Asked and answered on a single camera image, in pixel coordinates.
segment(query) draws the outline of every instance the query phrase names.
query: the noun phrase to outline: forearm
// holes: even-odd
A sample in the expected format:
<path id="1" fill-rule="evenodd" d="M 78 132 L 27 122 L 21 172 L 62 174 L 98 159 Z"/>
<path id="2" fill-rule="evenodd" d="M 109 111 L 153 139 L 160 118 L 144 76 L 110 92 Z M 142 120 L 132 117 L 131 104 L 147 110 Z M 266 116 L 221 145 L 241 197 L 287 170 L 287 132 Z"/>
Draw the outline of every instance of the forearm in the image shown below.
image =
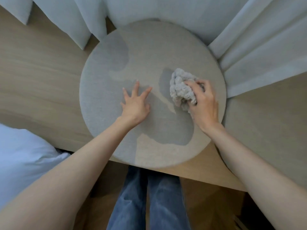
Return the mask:
<path id="1" fill-rule="evenodd" d="M 221 124 L 206 134 L 276 229 L 303 229 L 307 226 L 307 192 L 304 188 L 229 135 Z"/>
<path id="2" fill-rule="evenodd" d="M 130 129 L 119 118 L 35 181 L 0 212 L 0 229 L 67 229 Z"/>

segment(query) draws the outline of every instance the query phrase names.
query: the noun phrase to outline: denim pant leg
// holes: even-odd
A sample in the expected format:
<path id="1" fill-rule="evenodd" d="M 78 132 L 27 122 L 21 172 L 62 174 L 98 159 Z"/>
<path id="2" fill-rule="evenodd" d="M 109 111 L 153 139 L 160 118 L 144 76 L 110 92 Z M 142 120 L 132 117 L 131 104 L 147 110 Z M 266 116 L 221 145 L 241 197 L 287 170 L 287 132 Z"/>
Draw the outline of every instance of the denim pant leg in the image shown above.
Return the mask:
<path id="1" fill-rule="evenodd" d="M 115 204 L 107 230 L 145 230 L 147 174 L 129 166 L 124 187 Z"/>
<path id="2" fill-rule="evenodd" d="M 148 171 L 151 230 L 191 230 L 179 177 Z"/>

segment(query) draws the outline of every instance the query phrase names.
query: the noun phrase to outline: curtain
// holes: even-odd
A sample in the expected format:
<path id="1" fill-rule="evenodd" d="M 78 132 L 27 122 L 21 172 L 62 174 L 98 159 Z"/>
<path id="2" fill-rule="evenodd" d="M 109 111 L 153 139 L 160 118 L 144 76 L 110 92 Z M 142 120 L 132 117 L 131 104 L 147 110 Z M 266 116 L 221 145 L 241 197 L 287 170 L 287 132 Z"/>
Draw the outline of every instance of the curtain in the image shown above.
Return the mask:
<path id="1" fill-rule="evenodd" d="M 228 97 L 307 71 L 307 0 L 0 0 L 26 24 L 34 1 L 83 49 L 93 34 L 160 19 L 197 35 L 218 59 Z"/>

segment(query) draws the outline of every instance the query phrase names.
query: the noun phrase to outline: cleaning cloth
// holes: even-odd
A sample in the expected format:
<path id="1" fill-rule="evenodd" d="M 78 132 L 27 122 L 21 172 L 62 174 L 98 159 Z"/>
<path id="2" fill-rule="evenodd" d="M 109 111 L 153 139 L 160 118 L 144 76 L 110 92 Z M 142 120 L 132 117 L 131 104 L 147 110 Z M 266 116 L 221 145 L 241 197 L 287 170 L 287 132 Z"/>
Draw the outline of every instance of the cleaning cloth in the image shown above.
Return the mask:
<path id="1" fill-rule="evenodd" d="M 170 81 L 170 94 L 175 103 L 175 106 L 181 107 L 184 111 L 189 111 L 188 100 L 191 100 L 191 103 L 196 105 L 197 100 L 194 92 L 190 86 L 186 85 L 184 81 L 196 81 L 198 78 L 190 73 L 185 72 L 183 69 L 176 69 Z"/>

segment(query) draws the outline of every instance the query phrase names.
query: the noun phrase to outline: jeans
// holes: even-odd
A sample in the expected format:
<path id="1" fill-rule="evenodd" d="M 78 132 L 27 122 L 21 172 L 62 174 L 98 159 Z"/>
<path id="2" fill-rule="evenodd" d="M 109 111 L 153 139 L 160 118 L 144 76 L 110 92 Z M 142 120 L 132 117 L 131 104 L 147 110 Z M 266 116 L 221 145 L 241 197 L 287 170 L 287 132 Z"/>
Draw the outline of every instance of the jeans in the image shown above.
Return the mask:
<path id="1" fill-rule="evenodd" d="M 107 230 L 145 230 L 147 186 L 151 230 L 191 230 L 179 177 L 129 166 Z"/>

